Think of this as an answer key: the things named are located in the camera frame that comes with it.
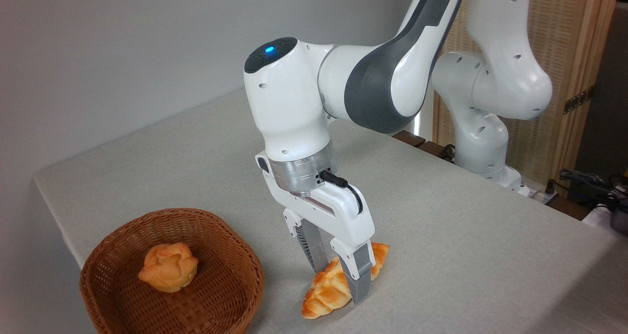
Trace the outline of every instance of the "table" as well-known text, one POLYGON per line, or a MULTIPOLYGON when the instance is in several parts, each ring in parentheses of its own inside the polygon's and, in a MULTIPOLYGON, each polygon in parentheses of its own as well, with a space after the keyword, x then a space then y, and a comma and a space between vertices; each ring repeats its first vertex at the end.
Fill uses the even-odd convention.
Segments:
POLYGON ((339 175, 366 196, 372 240, 391 250, 362 304, 314 321, 300 315, 314 274, 254 162, 264 146, 244 90, 35 181, 79 265, 149 211, 223 218, 265 271, 251 333, 628 332, 627 243, 392 137, 336 121, 332 139, 339 175))

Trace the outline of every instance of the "pastry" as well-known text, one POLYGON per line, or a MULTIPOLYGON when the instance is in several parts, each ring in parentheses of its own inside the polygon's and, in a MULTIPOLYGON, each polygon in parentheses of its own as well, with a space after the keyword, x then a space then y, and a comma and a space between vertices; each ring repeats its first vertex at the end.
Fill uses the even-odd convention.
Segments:
POLYGON ((177 292, 190 284, 197 272, 198 259, 182 243, 152 247, 139 272, 140 280, 163 292, 177 292))
MULTIPOLYGON (((370 280, 373 281, 379 275, 384 262, 389 245, 377 244, 373 242, 373 255, 375 265, 370 268, 370 280)), ((351 292, 347 284, 347 279, 342 271, 342 265, 338 257, 314 276, 311 289, 305 294, 301 315, 303 318, 313 320, 325 314, 330 314, 333 310, 341 308, 351 300, 351 292)))

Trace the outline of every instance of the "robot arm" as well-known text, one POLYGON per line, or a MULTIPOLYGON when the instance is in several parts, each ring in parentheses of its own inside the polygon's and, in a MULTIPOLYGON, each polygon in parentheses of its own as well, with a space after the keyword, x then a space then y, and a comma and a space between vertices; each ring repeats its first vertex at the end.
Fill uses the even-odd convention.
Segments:
POLYGON ((255 50, 244 86, 265 151, 256 156, 291 235, 314 271, 327 266, 320 232, 334 239, 352 300, 368 294, 375 228, 364 196, 336 178, 334 118, 382 133, 418 113, 460 0, 413 0, 397 35, 379 46, 310 44, 283 37, 255 50))
POLYGON ((469 0, 467 32, 482 53, 449 52, 432 83, 456 135, 455 164, 523 195, 521 175, 505 166, 508 131, 497 115, 532 120, 547 108, 551 80, 527 37, 529 0, 469 0))
POLYGON ((438 93, 511 119, 532 120, 543 113, 552 87, 528 41, 529 1, 469 0, 467 32, 483 56, 451 52, 439 59, 433 77, 438 93), (478 60, 465 66, 465 57, 478 60))

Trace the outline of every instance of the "electrical cord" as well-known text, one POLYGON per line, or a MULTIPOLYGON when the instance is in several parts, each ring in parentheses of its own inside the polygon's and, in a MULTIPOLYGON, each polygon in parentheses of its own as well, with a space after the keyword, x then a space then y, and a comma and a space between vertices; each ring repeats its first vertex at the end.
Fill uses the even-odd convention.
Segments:
POLYGON ((351 193, 354 194, 355 199, 357 200, 357 213, 361 214, 364 206, 362 204, 362 199, 360 198, 360 195, 357 194, 357 191, 350 186, 349 182, 347 182, 347 180, 345 180, 342 177, 338 177, 336 175, 334 175, 333 173, 330 173, 329 171, 321 171, 321 173, 318 174, 318 176, 320 177, 321 180, 325 180, 327 182, 331 182, 333 184, 335 184, 338 187, 343 187, 343 188, 347 188, 348 190, 351 191, 351 193))
POLYGON ((592 190, 598 191, 599 194, 596 196, 588 195, 582 191, 575 190, 573 187, 563 186, 562 184, 556 182, 556 180, 549 180, 548 188, 553 185, 561 187, 570 193, 574 193, 586 200, 585 202, 579 203, 581 205, 597 204, 597 206, 593 207, 593 209, 596 207, 606 207, 606 209, 610 211, 618 209, 624 213, 628 213, 628 194, 625 190, 618 187, 624 187, 623 185, 612 184, 612 177, 613 176, 609 177, 609 183, 606 183, 600 178, 600 176, 592 173, 582 173, 581 171, 562 169, 559 173, 559 180, 570 180, 571 182, 574 182, 575 186, 588 186, 592 190))

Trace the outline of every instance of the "wicker basket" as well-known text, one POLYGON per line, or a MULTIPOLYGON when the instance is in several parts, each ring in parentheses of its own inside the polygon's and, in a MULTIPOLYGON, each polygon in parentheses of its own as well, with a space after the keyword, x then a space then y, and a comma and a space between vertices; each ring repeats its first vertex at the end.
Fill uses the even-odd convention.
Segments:
POLYGON ((260 306, 264 277, 249 245, 199 209, 153 211, 119 227, 94 249, 80 290, 100 334, 243 333, 260 306), (194 280, 159 292, 137 278, 154 245, 184 242, 198 258, 194 280))

